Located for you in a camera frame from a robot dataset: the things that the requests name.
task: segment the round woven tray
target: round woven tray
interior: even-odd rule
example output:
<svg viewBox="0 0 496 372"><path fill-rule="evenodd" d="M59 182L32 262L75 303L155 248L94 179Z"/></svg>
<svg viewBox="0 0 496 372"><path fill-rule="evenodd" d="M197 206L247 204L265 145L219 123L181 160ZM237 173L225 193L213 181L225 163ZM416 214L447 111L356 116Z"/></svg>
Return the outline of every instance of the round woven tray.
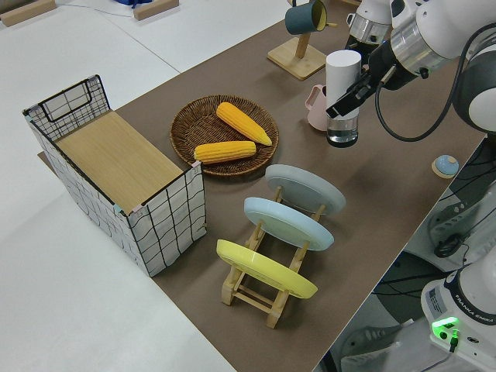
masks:
<svg viewBox="0 0 496 372"><path fill-rule="evenodd" d="M196 161L193 152L198 145L248 140L215 114L221 102L232 103L265 129L272 140L272 146L256 143L257 152L252 157L218 164L204 164L203 171L216 176L237 176L259 169L274 155L279 143L279 131L276 122L266 110L245 98L233 95L210 95L187 104L176 114L170 126L172 147L182 160L193 164Z"/></svg>

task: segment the clear glass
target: clear glass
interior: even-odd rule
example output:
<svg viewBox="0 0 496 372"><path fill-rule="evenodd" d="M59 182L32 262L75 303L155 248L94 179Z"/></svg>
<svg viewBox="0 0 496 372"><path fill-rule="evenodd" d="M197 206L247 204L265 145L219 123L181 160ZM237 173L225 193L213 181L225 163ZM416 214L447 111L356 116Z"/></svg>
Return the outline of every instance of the clear glass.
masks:
<svg viewBox="0 0 496 372"><path fill-rule="evenodd" d="M358 140L358 116L347 120L328 118L326 136L334 147L352 146Z"/></svg>

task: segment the plate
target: plate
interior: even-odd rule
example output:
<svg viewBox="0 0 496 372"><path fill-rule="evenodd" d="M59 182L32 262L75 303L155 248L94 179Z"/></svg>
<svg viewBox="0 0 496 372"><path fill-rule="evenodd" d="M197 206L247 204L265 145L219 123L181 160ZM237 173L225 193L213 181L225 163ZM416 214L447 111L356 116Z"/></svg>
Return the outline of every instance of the plate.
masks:
<svg viewBox="0 0 496 372"><path fill-rule="evenodd" d="M256 103L234 95L210 95L200 98L187 104L176 114L170 126L170 141L177 155L191 165L196 161L193 153L198 145L248 140L215 114L221 102L232 103L258 123L272 140L272 146L256 143L257 151L252 157L218 164L202 164L204 173L225 177L237 176L265 166L274 155L279 143L276 122L269 112Z"/></svg>
<svg viewBox="0 0 496 372"><path fill-rule="evenodd" d="M307 170L274 164L265 170L269 188L282 187L282 198L291 205L315 213L325 205L323 215L339 212L346 205L344 195L334 185Z"/></svg>
<svg viewBox="0 0 496 372"><path fill-rule="evenodd" d="M229 265L279 291L288 291L292 296L310 298L317 292L317 287L308 279L244 246L220 239L217 240L217 254Z"/></svg>
<svg viewBox="0 0 496 372"><path fill-rule="evenodd" d="M332 234L307 215L286 205L262 198L246 198L246 217L255 225L283 242L302 248L309 242L308 250L326 250L332 243Z"/></svg>

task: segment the mug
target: mug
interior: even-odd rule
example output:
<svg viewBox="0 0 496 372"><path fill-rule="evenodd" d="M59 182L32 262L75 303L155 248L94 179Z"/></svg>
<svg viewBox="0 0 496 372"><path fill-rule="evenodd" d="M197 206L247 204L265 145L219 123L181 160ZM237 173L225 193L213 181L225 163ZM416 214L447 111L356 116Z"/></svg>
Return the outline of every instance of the mug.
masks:
<svg viewBox="0 0 496 372"><path fill-rule="evenodd" d="M294 0L293 6L286 12L284 23L291 35L322 31L327 24L326 7L320 0L298 6Z"/></svg>
<svg viewBox="0 0 496 372"><path fill-rule="evenodd" d="M305 106L308 110L308 124L325 132L327 130L325 85L318 84L312 88L312 92L305 101Z"/></svg>

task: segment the brown table mat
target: brown table mat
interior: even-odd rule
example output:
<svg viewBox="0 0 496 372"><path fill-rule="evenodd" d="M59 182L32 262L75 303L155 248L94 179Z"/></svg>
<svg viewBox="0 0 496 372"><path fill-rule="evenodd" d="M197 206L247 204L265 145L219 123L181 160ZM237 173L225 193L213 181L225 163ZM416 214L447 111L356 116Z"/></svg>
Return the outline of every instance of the brown table mat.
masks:
<svg viewBox="0 0 496 372"><path fill-rule="evenodd" d="M323 53L343 48L346 15L356 9L338 1L330 5L329 22L339 28L310 38ZM308 300L290 298L277 328L269 329L266 315L256 308L241 301L231 307L221 303L229 266L215 254L215 242L244 243L253 228L243 214L244 199L270 198L271 191L262 177L205 177L208 233L154 280L239 371L312 370L449 185L434 175L432 161L447 153L464 164L483 139L452 110L429 138L398 142L381 128L369 99L360 108L357 145L332 148L306 122L305 99L314 84L325 84L325 71L299 81L267 59L269 50L291 37L280 22L117 110L186 167L169 140L176 113L207 95L248 98L270 112L279 127L273 163L311 171L346 196L343 211L321 218L336 242L327 251L309 252L301 267L319 290ZM384 91L382 109L391 126L405 136L425 131L443 107L453 72L450 65L426 81ZM267 237L260 252L288 264L294 250Z"/></svg>

